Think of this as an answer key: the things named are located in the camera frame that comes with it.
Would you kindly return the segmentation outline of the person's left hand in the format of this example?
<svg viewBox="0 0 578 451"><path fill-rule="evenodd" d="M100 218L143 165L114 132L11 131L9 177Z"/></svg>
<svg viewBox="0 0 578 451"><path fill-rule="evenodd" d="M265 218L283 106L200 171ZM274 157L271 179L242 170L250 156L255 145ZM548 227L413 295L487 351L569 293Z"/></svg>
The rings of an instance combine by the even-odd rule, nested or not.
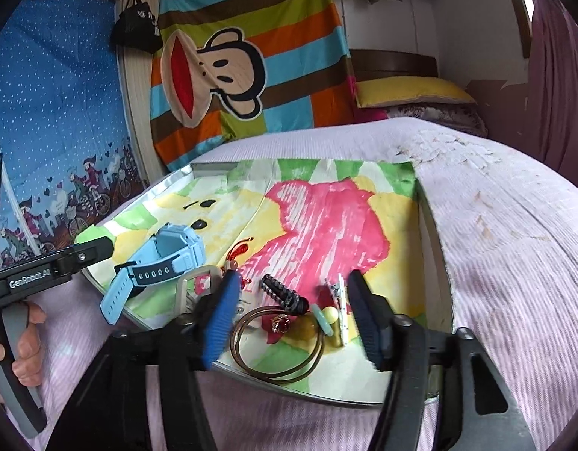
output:
<svg viewBox="0 0 578 451"><path fill-rule="evenodd" d="M41 385L42 355L39 325L47 320L47 315L35 303L27 303L28 326L18 341L19 355L12 364L13 374L28 388Z"/></svg>

